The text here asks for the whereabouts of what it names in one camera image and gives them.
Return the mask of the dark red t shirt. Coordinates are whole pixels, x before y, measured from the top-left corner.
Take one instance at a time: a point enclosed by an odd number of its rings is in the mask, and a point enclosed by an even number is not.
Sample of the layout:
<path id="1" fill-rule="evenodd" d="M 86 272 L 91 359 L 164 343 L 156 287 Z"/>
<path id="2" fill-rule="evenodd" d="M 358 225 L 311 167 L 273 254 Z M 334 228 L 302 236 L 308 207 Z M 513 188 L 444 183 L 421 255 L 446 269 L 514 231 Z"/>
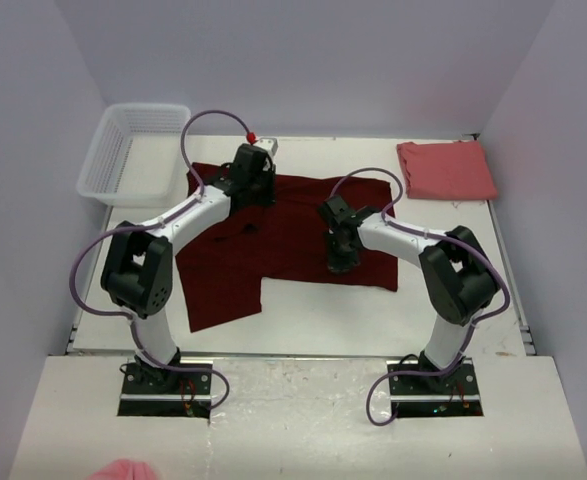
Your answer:
<path id="1" fill-rule="evenodd" d="M 346 274 L 327 267 L 325 223 L 318 206 L 335 178 L 279 175 L 276 202 L 248 207 L 210 227 L 182 248 L 177 270 L 193 332 L 261 312 L 263 279 L 398 289 L 398 261 L 366 251 Z"/>

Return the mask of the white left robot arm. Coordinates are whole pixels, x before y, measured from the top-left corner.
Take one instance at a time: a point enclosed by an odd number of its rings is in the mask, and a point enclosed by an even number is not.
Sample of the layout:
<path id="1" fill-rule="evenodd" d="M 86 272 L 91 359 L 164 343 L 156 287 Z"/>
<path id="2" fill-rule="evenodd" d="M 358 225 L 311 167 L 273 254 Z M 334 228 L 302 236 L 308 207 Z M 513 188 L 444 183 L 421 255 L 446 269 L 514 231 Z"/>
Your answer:
<path id="1" fill-rule="evenodd" d="M 275 202 L 278 142 L 263 137 L 241 145 L 228 171 L 164 214 L 114 230 L 100 284 L 126 316 L 137 356 L 157 369 L 176 371 L 179 348 L 165 305 L 173 290 L 174 258 L 210 227 L 249 207 Z"/>

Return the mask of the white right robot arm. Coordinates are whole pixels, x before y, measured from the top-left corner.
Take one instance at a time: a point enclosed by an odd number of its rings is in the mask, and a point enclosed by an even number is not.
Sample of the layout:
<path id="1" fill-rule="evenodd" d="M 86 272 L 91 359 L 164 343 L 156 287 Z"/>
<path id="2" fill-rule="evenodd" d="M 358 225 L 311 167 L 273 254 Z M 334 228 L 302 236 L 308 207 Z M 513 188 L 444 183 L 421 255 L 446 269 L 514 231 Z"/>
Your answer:
<path id="1" fill-rule="evenodd" d="M 420 269 L 436 312 L 422 361 L 435 371 L 459 363 L 482 312 L 501 289 L 499 274 L 473 232 L 463 226 L 445 232 L 398 224 L 376 208 L 356 210 L 339 195 L 325 200 L 318 213 L 328 227 L 325 244 L 331 272 L 351 271 L 364 250 Z"/>

